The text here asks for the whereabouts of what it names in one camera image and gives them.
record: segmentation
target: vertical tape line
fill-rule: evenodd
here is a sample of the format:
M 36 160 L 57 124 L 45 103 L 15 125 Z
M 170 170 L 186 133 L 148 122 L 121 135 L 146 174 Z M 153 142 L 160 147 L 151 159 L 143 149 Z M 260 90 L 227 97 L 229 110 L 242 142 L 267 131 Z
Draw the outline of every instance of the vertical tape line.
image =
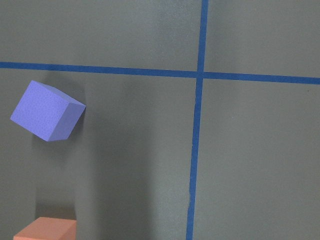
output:
M 199 34 L 199 47 L 198 47 L 197 78 L 196 78 L 196 84 L 195 84 L 195 104 L 194 104 L 194 114 L 193 114 L 193 133 L 192 133 L 190 183 L 189 183 L 189 207 L 187 212 L 186 240 L 192 240 L 193 234 L 194 234 L 200 119 L 201 119 L 202 90 L 203 90 L 203 82 L 204 82 L 203 77 L 204 77 L 205 55 L 206 55 L 208 2 L 209 0 L 202 0 L 202 3 L 201 3 L 201 20 L 200 20 L 200 34 Z

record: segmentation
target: blue painter's tape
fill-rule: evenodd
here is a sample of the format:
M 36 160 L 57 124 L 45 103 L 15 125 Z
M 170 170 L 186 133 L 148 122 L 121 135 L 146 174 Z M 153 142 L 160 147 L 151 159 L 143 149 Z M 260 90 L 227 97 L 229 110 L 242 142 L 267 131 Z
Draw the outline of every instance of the blue painter's tape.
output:
M 245 73 L 204 72 L 203 78 L 273 82 L 273 83 L 291 83 L 291 84 L 320 84 L 319 77 L 305 77 L 305 76 L 279 76 L 279 75 L 245 74 Z
M 186 240 L 192 240 L 194 232 L 202 90 L 203 78 L 199 77 L 196 79 L 195 87 L 195 105 L 193 114 L 193 134 L 189 184 L 189 207 L 187 212 Z
M 209 4 L 209 0 L 202 0 L 199 47 L 198 47 L 198 62 L 197 62 L 197 78 L 196 78 L 196 86 L 195 86 L 195 104 L 194 104 L 194 113 L 193 113 L 193 133 L 192 133 L 190 183 L 189 183 L 189 207 L 187 212 L 186 236 L 185 236 L 186 240 L 192 240 L 194 235 L 199 134 L 200 134 L 200 120 L 201 120 L 202 90 L 203 90 L 203 82 L 204 82 L 203 73 L 205 69 L 205 56 L 206 56 L 208 4 Z
M 196 78 L 198 75 L 196 71 L 107 67 L 107 66 L 61 65 L 61 64 L 45 64 L 45 63 L 23 63 L 23 62 L 0 62 L 0 68 L 98 73 L 98 74 L 160 76 L 160 77 L 177 77 L 177 78 Z
M 208 4 L 209 4 L 209 0 L 202 0 L 199 48 L 198 48 L 198 64 L 197 64 L 197 71 L 198 73 L 201 73 L 201 74 L 204 72 L 204 69 L 205 69 Z

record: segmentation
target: block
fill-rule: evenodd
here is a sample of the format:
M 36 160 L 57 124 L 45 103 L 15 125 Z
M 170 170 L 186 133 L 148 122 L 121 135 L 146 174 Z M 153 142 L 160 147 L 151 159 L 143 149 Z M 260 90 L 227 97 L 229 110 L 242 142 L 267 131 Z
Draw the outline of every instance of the block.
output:
M 85 108 L 55 87 L 32 80 L 10 119 L 47 142 L 66 140 Z
M 17 233 L 13 240 L 76 240 L 77 221 L 39 217 Z

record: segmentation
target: horizontal tape line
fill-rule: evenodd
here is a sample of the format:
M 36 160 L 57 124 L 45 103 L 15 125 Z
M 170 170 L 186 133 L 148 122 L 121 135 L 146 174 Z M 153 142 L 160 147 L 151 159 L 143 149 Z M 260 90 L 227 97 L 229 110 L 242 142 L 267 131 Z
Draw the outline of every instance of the horizontal tape line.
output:
M 60 65 L 46 63 L 0 62 L 2 69 L 47 70 L 64 72 L 81 72 L 97 74 L 123 74 L 140 76 L 196 78 L 196 71 L 161 70 L 144 68 L 125 68 L 107 66 Z
M 197 77 L 203 76 L 204 79 L 320 85 L 320 77 L 261 75 L 261 74 L 248 74 L 248 73 L 204 72 L 202 74 L 201 72 L 198 73 L 196 71 L 182 71 L 182 70 L 61 65 L 61 64 L 4 62 L 4 61 L 0 61 L 0 69 L 47 70 L 47 71 L 62 71 L 62 72 L 123 74 L 123 75 L 159 76 L 159 77 L 177 77 L 177 78 L 197 78 Z
M 260 75 L 246 73 L 204 72 L 204 79 L 240 80 L 291 84 L 320 84 L 319 77 Z

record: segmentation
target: cube face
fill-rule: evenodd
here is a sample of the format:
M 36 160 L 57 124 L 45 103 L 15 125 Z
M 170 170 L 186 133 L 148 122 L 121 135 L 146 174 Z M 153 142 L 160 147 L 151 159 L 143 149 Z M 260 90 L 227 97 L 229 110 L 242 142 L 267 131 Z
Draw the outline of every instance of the cube face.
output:
M 85 108 L 62 91 L 31 81 L 10 119 L 45 141 L 65 140 Z
M 76 220 L 39 217 L 13 240 L 76 240 L 76 230 Z

